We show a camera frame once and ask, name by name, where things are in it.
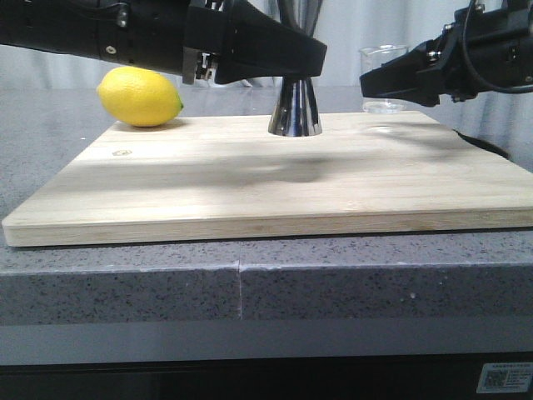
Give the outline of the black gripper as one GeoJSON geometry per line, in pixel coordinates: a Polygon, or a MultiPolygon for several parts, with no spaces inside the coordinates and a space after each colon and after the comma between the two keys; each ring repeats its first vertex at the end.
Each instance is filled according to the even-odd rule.
{"type": "Polygon", "coordinates": [[[504,1],[486,12],[477,1],[455,12],[439,37],[359,77],[366,98],[432,108],[478,93],[532,91],[532,2],[504,1]]]}
{"type": "Polygon", "coordinates": [[[101,59],[215,83],[321,75],[327,45],[314,38],[321,1],[279,1],[280,20],[248,1],[96,1],[101,59]]]}

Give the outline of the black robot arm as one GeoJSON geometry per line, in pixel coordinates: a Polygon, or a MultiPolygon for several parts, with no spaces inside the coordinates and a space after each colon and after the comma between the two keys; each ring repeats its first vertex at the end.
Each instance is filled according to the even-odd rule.
{"type": "Polygon", "coordinates": [[[217,84],[321,74],[326,44],[248,1],[3,1],[1,42],[217,84]]]}

